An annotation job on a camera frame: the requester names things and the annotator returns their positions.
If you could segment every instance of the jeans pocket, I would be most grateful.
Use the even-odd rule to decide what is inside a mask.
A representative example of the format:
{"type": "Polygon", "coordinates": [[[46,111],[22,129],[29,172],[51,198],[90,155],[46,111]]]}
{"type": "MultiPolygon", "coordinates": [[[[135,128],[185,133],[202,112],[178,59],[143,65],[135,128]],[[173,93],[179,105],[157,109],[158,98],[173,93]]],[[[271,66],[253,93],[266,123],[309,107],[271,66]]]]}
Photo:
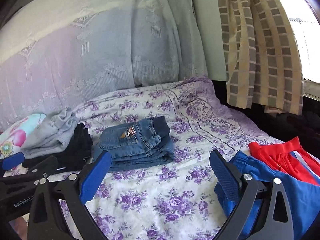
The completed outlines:
{"type": "Polygon", "coordinates": [[[136,132],[138,129],[135,125],[131,126],[115,126],[107,128],[100,137],[100,141],[97,145],[102,150],[112,150],[120,148],[127,145],[137,144],[138,140],[135,134],[130,134],[128,136],[128,130],[136,132]]]}

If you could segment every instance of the checkered curtain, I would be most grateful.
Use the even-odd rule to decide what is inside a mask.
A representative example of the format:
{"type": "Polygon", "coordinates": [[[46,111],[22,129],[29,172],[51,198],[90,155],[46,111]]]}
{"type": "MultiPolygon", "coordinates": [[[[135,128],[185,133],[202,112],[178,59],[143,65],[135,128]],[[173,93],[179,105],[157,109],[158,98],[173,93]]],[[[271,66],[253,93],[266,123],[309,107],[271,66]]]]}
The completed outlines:
{"type": "Polygon", "coordinates": [[[301,114],[303,78],[297,44],[279,0],[218,0],[232,106],[301,114]]]}

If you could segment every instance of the jeans label patch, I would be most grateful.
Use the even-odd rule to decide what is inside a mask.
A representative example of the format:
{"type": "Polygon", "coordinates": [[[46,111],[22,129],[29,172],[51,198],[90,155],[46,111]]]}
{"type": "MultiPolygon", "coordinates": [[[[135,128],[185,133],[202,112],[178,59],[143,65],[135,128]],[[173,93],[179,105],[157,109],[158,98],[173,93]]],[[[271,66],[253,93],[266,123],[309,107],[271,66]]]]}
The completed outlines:
{"type": "Polygon", "coordinates": [[[135,130],[135,128],[134,128],[133,126],[129,127],[129,128],[127,129],[127,131],[125,131],[125,136],[126,136],[127,138],[130,138],[131,136],[133,136],[133,135],[135,135],[135,134],[136,134],[136,130],[135,130]]]}

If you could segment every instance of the denim pants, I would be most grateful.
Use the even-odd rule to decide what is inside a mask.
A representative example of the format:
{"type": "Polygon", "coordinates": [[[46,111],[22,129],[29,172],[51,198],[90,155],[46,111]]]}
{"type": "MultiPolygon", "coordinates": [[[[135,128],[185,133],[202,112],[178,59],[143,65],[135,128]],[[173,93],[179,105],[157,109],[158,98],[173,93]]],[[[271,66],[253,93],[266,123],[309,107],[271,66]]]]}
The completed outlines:
{"type": "Polygon", "coordinates": [[[109,172],[166,164],[174,160],[170,128],[164,116],[106,128],[93,146],[93,161],[102,151],[110,152],[109,172]]]}

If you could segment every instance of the gray folded clothing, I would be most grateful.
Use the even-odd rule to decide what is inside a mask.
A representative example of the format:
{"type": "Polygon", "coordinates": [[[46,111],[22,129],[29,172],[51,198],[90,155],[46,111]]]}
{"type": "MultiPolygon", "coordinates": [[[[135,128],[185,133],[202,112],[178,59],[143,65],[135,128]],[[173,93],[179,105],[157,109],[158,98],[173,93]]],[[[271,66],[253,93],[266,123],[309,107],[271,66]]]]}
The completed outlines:
{"type": "Polygon", "coordinates": [[[26,159],[63,152],[68,146],[79,119],[70,107],[48,114],[30,133],[21,151],[26,159]]]}

